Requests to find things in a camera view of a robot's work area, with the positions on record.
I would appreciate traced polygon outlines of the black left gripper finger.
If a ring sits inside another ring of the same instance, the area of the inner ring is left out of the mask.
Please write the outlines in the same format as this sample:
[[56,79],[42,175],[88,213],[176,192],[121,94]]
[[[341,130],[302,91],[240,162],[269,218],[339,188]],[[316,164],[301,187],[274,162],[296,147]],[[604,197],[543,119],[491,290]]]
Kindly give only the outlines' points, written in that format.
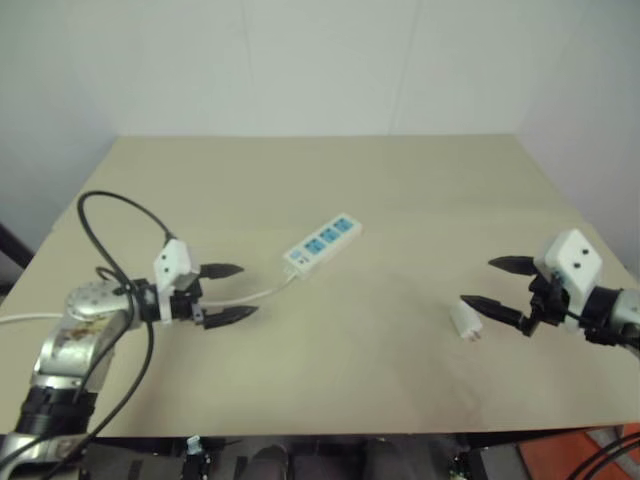
[[257,306],[250,305],[236,305],[227,307],[217,313],[205,314],[201,325],[204,330],[221,328],[240,322],[241,320],[253,315],[257,311]]
[[231,263],[208,263],[200,266],[199,277],[216,280],[228,278],[243,271],[243,267]]

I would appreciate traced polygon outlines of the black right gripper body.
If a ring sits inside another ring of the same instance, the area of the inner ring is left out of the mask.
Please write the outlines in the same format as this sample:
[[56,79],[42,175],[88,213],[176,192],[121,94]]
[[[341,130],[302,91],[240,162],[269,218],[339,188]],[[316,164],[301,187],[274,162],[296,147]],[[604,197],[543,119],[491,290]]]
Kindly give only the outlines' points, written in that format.
[[528,289],[532,293],[531,311],[520,321],[520,331],[525,336],[532,336],[540,323],[559,326],[565,321],[569,297],[558,275],[553,274],[547,280],[536,272]]

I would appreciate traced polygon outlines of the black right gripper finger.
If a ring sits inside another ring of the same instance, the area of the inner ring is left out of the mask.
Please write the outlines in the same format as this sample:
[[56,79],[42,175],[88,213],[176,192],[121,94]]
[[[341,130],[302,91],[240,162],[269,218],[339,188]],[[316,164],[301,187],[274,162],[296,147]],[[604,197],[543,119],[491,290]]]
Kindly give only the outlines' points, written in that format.
[[501,256],[491,259],[489,265],[516,275],[535,275],[534,258],[530,256]]
[[500,302],[477,295],[461,295],[460,299],[476,312],[492,320],[519,328],[522,313],[518,310],[506,307]]

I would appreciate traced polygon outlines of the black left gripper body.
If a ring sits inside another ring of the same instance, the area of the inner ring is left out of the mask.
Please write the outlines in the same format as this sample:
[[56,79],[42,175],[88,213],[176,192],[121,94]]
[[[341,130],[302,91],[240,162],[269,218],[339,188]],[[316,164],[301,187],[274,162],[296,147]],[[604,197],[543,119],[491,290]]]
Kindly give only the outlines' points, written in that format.
[[195,279],[186,289],[175,288],[170,296],[172,319],[201,325],[204,321],[204,311],[200,305],[202,295],[199,278]]

